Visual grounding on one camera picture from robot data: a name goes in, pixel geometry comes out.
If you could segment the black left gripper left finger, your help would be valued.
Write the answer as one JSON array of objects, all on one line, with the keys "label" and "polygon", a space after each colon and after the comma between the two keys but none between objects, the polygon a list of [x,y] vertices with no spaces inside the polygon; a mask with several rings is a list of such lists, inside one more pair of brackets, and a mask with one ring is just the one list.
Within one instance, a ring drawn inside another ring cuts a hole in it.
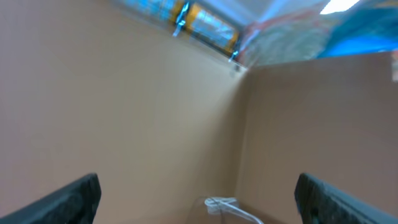
[{"label": "black left gripper left finger", "polygon": [[92,224],[101,200],[98,175],[87,174],[1,218],[1,224]]}]

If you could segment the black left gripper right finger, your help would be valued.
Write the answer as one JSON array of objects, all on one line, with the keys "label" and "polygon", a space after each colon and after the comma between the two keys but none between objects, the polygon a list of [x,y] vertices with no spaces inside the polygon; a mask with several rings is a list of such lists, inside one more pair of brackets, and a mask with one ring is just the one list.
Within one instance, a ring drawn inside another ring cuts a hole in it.
[{"label": "black left gripper right finger", "polygon": [[303,224],[397,224],[397,218],[310,175],[298,177],[295,202]]}]

